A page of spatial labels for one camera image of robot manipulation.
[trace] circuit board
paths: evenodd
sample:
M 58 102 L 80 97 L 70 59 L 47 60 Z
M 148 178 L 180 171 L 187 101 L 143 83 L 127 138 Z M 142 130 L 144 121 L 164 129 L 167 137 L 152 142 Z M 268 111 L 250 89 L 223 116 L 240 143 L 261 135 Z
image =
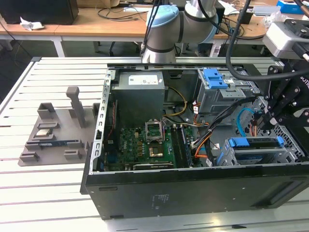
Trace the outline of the circuit board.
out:
M 148 129 L 149 136 L 157 136 L 155 128 Z M 184 129 L 186 142 L 193 140 L 193 132 L 190 127 Z M 171 168 L 177 168 L 172 143 L 171 128 L 164 127 L 164 141 L 161 143 L 147 142 L 146 130 L 143 128 L 121 128 L 119 135 L 119 152 L 113 162 L 109 162 L 109 171 L 131 170 L 134 164 L 155 163 L 169 164 Z

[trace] metal slotted table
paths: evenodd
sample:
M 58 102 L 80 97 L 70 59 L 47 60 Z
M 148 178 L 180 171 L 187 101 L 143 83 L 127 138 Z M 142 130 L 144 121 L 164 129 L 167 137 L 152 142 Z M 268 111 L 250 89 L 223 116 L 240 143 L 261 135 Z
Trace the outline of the metal slotted table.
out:
M 224 58 L 179 58 L 179 63 L 224 63 Z M 234 58 L 265 74 L 269 58 Z M 79 193 L 84 164 L 19 167 L 20 153 L 41 102 L 70 107 L 68 86 L 80 88 L 84 107 L 101 98 L 108 63 L 139 58 L 42 58 L 31 62 L 0 106 L 0 231 L 306 231 L 309 190 L 278 209 L 103 221 L 88 195 Z

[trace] paper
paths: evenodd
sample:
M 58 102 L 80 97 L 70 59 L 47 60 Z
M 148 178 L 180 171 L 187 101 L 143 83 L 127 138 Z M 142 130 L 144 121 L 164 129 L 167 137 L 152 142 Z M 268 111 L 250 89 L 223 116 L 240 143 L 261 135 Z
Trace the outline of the paper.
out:
M 218 2 L 220 2 L 220 4 L 225 8 L 224 15 L 239 14 L 239 11 L 233 7 L 234 6 L 233 4 L 228 4 L 227 2 L 221 0 L 218 0 Z
M 22 17 L 20 17 L 20 21 L 21 21 L 20 25 L 26 30 L 32 31 L 32 30 L 44 28 L 44 26 L 40 22 L 34 22 L 34 23 L 28 22 L 24 20 Z
M 131 75 L 129 85 L 158 85 L 158 77 L 156 75 Z

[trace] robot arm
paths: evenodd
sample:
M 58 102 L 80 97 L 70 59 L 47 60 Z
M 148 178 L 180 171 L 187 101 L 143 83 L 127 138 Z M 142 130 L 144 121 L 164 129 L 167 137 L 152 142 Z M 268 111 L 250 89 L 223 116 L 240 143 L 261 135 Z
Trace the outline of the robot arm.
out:
M 203 0 L 202 5 L 208 16 L 216 23 L 218 16 L 215 0 Z M 147 14 L 147 23 L 151 12 Z M 176 6 L 161 5 L 151 26 L 143 63 L 175 63 L 175 43 L 206 43 L 215 35 L 216 28 L 205 18 L 197 0 L 191 0 L 184 12 Z

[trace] connector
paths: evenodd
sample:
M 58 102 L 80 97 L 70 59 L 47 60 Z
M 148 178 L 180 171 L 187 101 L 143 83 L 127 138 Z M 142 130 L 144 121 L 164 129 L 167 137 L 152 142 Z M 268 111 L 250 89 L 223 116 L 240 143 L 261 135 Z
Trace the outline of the connector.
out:
M 292 50 L 300 57 L 309 62 L 309 43 L 296 42 L 292 46 Z

